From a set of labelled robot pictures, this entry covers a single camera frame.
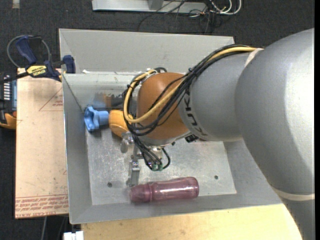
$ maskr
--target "pink plastic tube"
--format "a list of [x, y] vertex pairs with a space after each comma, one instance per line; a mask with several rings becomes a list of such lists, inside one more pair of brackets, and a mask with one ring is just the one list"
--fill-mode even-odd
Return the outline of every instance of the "pink plastic tube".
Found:
[[129, 195], [132, 202], [193, 199], [199, 195], [199, 184], [194, 177], [175, 178], [133, 186]]

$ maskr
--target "blue clamp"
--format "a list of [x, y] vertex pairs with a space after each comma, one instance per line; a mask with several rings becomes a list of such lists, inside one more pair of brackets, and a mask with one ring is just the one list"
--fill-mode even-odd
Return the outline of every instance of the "blue clamp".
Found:
[[88, 106], [84, 112], [84, 123], [89, 132], [107, 125], [108, 121], [109, 113], [107, 111], [97, 111], [92, 106]]
[[68, 74], [74, 74], [76, 73], [76, 64], [75, 64], [75, 60], [71, 55], [66, 55], [63, 57], [63, 62], [66, 66], [66, 72]]
[[37, 58], [29, 46], [28, 35], [20, 37], [19, 40], [15, 43], [15, 46], [19, 54], [28, 60], [29, 65], [35, 64], [37, 62]]

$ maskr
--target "black carpet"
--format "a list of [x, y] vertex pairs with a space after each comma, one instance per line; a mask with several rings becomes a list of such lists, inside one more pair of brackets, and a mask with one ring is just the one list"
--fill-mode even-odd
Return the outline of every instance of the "black carpet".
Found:
[[[54, 61], [60, 59], [58, 29], [99, 29], [137, 31], [147, 13], [93, 12], [92, 0], [0, 0], [0, 71], [15, 67], [6, 54], [7, 43], [15, 36], [40, 35], [51, 48]], [[290, 34], [314, 28], [315, 0], [243, 0], [237, 15], [217, 18], [220, 26], [206, 35], [234, 36], [237, 44], [265, 47]], [[206, 22], [175, 14], [153, 14], [140, 26], [141, 32], [203, 35]], [[0, 240], [38, 240], [43, 218], [15, 220], [15, 143], [14, 131], [0, 128]], [[63, 217], [48, 218], [44, 239], [57, 239]]]

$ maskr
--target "cardboard sheet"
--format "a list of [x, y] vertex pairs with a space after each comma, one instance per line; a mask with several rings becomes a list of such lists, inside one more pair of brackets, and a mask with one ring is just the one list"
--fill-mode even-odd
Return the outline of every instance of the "cardboard sheet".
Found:
[[67, 214], [62, 83], [17, 83], [15, 218]]

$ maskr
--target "gray robot arm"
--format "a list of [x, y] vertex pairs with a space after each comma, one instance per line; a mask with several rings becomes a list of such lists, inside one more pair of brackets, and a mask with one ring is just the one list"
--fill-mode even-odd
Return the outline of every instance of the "gray robot arm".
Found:
[[197, 137], [244, 139], [304, 239], [315, 239], [314, 32], [281, 39], [254, 57], [242, 53], [217, 61], [179, 105]]

